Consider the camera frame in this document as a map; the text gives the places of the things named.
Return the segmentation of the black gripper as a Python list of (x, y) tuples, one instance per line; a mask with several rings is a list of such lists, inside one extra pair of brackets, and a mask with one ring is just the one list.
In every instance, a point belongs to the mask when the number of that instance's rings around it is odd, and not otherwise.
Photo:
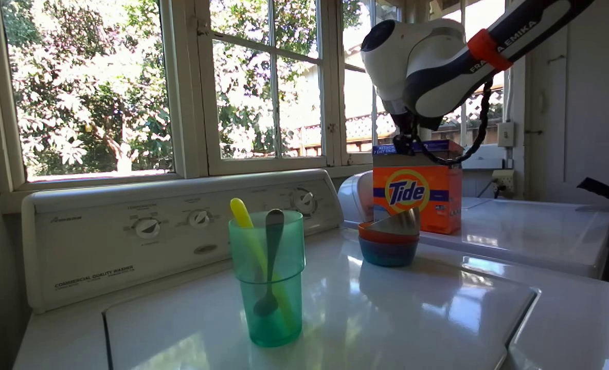
[(393, 136), (393, 146), (396, 153), (410, 153), (412, 146), (415, 141), (418, 136), (418, 124), (415, 116), (410, 113), (400, 113), (393, 116), (393, 124), (396, 127), (394, 136)]

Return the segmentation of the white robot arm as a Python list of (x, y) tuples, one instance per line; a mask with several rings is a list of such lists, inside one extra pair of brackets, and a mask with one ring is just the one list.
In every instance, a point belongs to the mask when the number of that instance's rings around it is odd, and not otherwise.
[(450, 18), (374, 25), (359, 42), (359, 55), (394, 121), (394, 149), (410, 153), (419, 127), (439, 129), (442, 116), (476, 88), (507, 69), (592, 1), (523, 0), (471, 37)]

